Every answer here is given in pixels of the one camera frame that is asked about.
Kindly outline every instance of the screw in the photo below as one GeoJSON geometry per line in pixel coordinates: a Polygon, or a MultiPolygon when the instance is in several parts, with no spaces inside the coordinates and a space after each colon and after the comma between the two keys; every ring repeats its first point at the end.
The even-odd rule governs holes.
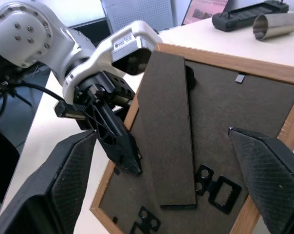
{"type": "Polygon", "coordinates": [[[19,23],[15,23],[14,24],[14,27],[17,28],[17,29],[20,29],[20,24],[19,23]]]}
{"type": "Polygon", "coordinates": [[[30,44],[33,44],[34,43],[34,40],[32,38],[28,38],[27,41],[30,43],[30,44]]]}
{"type": "Polygon", "coordinates": [[[34,29],[31,26],[27,26],[27,30],[28,30],[28,32],[33,32],[34,31],[34,29]]]}
{"type": "Polygon", "coordinates": [[[20,41],[21,40],[20,36],[19,35],[15,35],[15,40],[20,41]]]}

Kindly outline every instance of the metal cylinder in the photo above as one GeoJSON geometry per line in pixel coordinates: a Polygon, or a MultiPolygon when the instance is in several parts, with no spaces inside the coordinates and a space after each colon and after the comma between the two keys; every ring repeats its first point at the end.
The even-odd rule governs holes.
{"type": "Polygon", "coordinates": [[[260,15],[253,24],[253,34],[257,40],[272,38],[293,31],[294,13],[260,15]]]}

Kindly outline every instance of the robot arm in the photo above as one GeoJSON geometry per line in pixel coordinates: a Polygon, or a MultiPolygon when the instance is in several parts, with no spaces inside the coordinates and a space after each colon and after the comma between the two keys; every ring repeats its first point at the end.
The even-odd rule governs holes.
{"type": "Polygon", "coordinates": [[[97,72],[122,77],[125,72],[137,75],[144,71],[148,52],[158,42],[161,39],[154,30],[145,22],[136,21],[102,41],[96,49],[87,37],[67,28],[41,2],[20,0],[0,9],[0,56],[23,69],[37,61],[46,64],[63,86],[68,104],[74,102],[75,87],[97,72]]]}

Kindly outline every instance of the white table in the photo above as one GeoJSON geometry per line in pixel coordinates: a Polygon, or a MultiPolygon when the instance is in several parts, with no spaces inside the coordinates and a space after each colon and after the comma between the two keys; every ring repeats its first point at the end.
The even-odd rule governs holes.
{"type": "MultiPolygon", "coordinates": [[[[254,39],[251,27],[225,33],[215,29],[211,19],[206,19],[163,31],[160,35],[164,43],[294,66],[294,33],[260,42],[254,39]]],[[[134,91],[137,90],[141,78],[142,75],[124,77],[134,91]]],[[[61,95],[62,88],[52,73],[46,88],[61,95]]],[[[70,135],[81,132],[75,120],[61,119],[55,115],[56,102],[54,98],[43,94],[1,212],[7,207],[26,178],[46,160],[56,144],[70,135]]],[[[75,226],[75,234],[108,233],[89,211],[107,162],[108,158],[97,142],[94,148],[88,188],[75,226]]],[[[262,223],[256,227],[254,233],[267,233],[261,226],[262,223]]]]}

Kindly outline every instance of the wall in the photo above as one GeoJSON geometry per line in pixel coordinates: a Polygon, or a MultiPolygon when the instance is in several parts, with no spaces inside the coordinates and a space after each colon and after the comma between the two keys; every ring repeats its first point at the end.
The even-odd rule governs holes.
{"type": "MultiPolygon", "coordinates": [[[[225,10],[233,10],[247,5],[263,2],[264,0],[229,0],[225,10]]],[[[294,11],[294,0],[285,0],[290,5],[290,10],[294,11]]],[[[172,13],[174,25],[181,25],[189,6],[190,0],[172,0],[172,13]]]]}
{"type": "MultiPolygon", "coordinates": [[[[66,26],[104,18],[100,0],[37,0],[49,6],[66,26]]],[[[0,0],[0,7],[9,0],[0,0]]]]}

